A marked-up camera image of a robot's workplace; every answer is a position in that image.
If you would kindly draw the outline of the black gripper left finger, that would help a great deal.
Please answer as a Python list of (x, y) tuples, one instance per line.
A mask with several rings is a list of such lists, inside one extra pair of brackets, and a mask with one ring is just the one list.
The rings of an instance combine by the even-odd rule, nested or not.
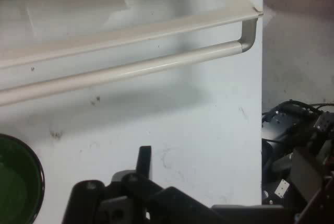
[(147, 201), (162, 190), (149, 179), (151, 154), (151, 146), (141, 146), (136, 168), (115, 173), (107, 186), (98, 180), (75, 184), (62, 223), (148, 223)]

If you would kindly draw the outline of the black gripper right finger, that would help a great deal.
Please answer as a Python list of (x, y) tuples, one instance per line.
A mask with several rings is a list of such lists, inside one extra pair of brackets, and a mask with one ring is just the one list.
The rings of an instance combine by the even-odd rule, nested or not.
[(159, 223), (284, 223), (278, 206), (214, 205), (209, 208), (182, 191), (168, 187), (149, 196), (147, 207)]

